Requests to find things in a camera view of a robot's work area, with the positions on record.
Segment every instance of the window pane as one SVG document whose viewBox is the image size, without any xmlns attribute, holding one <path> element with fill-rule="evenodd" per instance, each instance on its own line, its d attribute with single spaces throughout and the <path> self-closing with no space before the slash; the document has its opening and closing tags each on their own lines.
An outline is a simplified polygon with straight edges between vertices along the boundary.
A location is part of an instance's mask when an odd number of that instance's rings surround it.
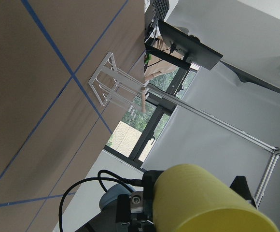
<svg viewBox="0 0 280 232">
<path fill-rule="evenodd" d="M 148 141 L 148 143 L 146 144 L 144 150 L 142 151 L 139 160 L 144 162 L 146 157 L 148 156 L 149 152 L 151 151 L 151 149 L 153 148 L 154 144 L 156 143 L 156 140 L 158 139 L 160 133 L 163 131 L 166 123 L 168 122 L 170 116 L 163 114 L 163 116 L 161 117 L 159 123 L 157 124 L 155 130 L 154 130 L 154 138 L 152 138 L 151 140 Z"/>
<path fill-rule="evenodd" d="M 154 77 L 152 80 L 150 80 L 150 83 L 162 91 L 166 91 L 178 70 L 179 67 L 173 72 Z"/>
<path fill-rule="evenodd" d="M 179 98 L 179 99 L 182 99 L 184 93 L 187 91 L 190 83 L 192 82 L 192 80 L 194 79 L 194 76 L 196 75 L 195 72 L 193 71 L 190 71 L 188 73 L 188 75 L 186 76 L 185 80 L 183 81 L 183 87 L 184 87 L 184 90 L 180 90 L 176 96 Z"/>
<path fill-rule="evenodd" d="M 141 106 L 141 99 L 136 97 L 134 103 Z M 146 113 L 136 111 L 136 117 L 132 120 L 129 112 L 126 112 L 122 120 L 117 125 L 113 134 L 107 142 L 107 146 L 129 157 L 131 151 L 135 147 L 144 128 L 149 122 L 156 106 L 146 102 Z"/>
</svg>

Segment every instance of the green object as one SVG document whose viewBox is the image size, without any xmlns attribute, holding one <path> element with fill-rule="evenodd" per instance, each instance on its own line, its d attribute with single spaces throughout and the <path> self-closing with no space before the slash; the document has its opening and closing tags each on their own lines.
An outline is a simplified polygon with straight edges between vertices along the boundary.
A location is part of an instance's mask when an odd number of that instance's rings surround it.
<svg viewBox="0 0 280 232">
<path fill-rule="evenodd" d="M 150 53 L 146 53 L 144 56 L 144 63 L 147 64 L 150 59 L 152 59 L 151 54 Z"/>
</svg>

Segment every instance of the beige shirt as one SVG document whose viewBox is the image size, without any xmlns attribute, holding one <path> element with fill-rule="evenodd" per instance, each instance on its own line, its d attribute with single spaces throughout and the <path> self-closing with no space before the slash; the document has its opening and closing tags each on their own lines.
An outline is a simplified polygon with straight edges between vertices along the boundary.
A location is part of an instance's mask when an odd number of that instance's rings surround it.
<svg viewBox="0 0 280 232">
<path fill-rule="evenodd" d="M 159 50 L 166 50 L 164 52 L 169 53 L 170 52 L 170 48 L 165 44 L 165 42 L 162 40 L 162 38 L 159 36 L 158 37 L 160 40 L 156 41 L 156 43 L 154 44 L 154 47 L 156 47 Z M 183 56 L 174 51 L 173 53 L 171 53 L 172 56 L 181 59 Z M 160 61 L 161 59 L 156 57 L 156 56 L 151 56 L 151 60 L 148 62 L 148 66 L 150 66 L 151 64 L 154 64 L 158 61 Z M 157 77 L 161 74 L 166 74 L 169 72 L 173 72 L 177 69 L 177 66 L 162 60 L 161 62 L 152 65 L 151 67 L 148 67 L 144 73 L 144 78 L 145 81 L 149 81 L 151 79 L 153 79 L 154 77 Z"/>
</svg>

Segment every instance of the screw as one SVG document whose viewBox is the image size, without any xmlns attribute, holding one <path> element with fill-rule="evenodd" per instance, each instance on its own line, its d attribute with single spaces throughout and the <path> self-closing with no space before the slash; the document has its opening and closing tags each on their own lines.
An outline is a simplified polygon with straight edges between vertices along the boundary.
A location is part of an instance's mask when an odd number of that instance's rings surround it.
<svg viewBox="0 0 280 232">
<path fill-rule="evenodd" d="M 138 195 L 136 195 L 136 196 L 132 197 L 131 202 L 132 202 L 133 204 L 140 204 L 140 202 L 141 202 L 141 197 L 138 196 Z"/>
</svg>

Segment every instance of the person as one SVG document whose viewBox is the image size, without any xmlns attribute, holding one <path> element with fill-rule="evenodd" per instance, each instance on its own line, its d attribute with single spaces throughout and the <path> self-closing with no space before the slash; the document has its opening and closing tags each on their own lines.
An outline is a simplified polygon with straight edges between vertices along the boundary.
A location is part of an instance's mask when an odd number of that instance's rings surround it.
<svg viewBox="0 0 280 232">
<path fill-rule="evenodd" d="M 194 35 L 189 35 L 189 36 L 197 39 L 200 42 L 200 40 L 196 36 L 194 36 Z M 162 39 L 161 36 L 157 37 L 157 41 L 153 45 L 153 47 L 155 47 L 161 51 L 164 51 L 164 52 L 170 51 L 170 48 L 166 45 L 166 43 L 164 42 L 164 40 Z M 176 58 L 179 58 L 179 59 L 183 58 L 183 55 L 181 55 L 177 51 L 174 51 L 173 53 L 171 53 L 171 55 Z M 159 75 L 171 73 L 171 72 L 175 71 L 176 69 L 177 69 L 177 66 L 175 66 L 174 64 L 171 64 L 158 57 L 151 56 L 151 59 L 147 63 L 146 70 L 144 72 L 144 79 L 145 79 L 145 81 L 150 81 Z"/>
</svg>

